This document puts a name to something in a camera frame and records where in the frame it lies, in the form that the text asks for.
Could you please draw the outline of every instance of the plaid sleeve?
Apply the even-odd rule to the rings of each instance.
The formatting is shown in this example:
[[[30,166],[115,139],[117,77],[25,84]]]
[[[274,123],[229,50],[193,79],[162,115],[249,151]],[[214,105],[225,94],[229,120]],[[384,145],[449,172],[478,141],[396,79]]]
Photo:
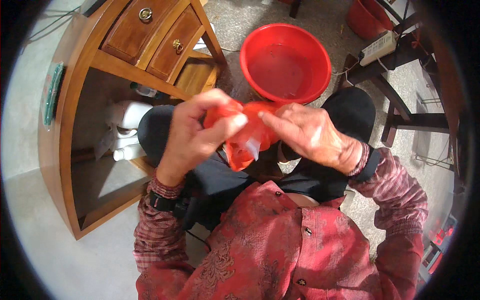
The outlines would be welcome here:
[[[185,232],[181,230],[181,221],[173,217],[172,212],[162,212],[150,206],[150,191],[174,201],[183,188],[183,182],[168,187],[156,178],[156,172],[148,184],[147,195],[138,204],[140,221],[133,235],[133,256],[140,273],[155,262],[187,261],[185,253]]]
[[[382,158],[375,174],[365,182],[349,185],[380,206],[375,226],[386,230],[386,236],[422,233],[427,219],[427,194],[412,178],[389,149],[378,149]]]

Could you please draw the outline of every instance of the red plastic basin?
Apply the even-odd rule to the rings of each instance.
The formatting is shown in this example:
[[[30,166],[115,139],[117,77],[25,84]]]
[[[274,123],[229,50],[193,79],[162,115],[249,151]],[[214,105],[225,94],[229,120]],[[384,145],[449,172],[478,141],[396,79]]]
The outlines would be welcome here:
[[[322,44],[306,30],[289,24],[254,30],[241,47],[240,66],[255,91],[281,103],[314,101],[332,74]]]

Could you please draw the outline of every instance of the left hand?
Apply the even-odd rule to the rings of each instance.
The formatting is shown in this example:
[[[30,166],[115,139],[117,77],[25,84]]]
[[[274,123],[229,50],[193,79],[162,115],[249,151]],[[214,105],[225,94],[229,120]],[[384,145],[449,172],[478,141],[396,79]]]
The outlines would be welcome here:
[[[226,105],[230,100],[222,90],[213,89],[175,107],[167,146],[156,171],[161,183],[179,184],[188,171],[207,160],[226,139],[247,124],[247,116],[240,113],[219,119],[211,128],[202,128],[198,119],[207,109]]]

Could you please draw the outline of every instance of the right hand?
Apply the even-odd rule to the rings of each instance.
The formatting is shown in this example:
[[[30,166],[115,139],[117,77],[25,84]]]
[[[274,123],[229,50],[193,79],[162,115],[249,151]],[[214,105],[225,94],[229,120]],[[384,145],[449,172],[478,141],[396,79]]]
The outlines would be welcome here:
[[[339,132],[323,108],[292,103],[282,106],[275,115],[261,111],[258,116],[302,157],[345,175],[360,161],[361,143]]]

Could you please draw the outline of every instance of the shirt sleeve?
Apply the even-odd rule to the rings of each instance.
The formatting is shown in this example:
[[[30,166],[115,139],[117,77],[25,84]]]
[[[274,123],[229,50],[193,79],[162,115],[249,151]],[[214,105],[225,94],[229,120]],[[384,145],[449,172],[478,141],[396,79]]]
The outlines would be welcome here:
[[[386,230],[377,248],[375,264],[384,292],[412,299],[423,254],[421,235],[427,219],[427,195],[389,149],[380,148],[381,159],[368,181],[350,181],[352,188],[379,205],[374,224]]]
[[[133,235],[133,256],[140,273],[156,262],[186,262],[185,232],[181,230],[181,221],[173,217],[172,212],[157,211],[150,205],[150,191],[174,201],[180,194],[183,183],[168,187],[156,179],[154,172],[147,187],[147,195],[138,204],[140,221]]]

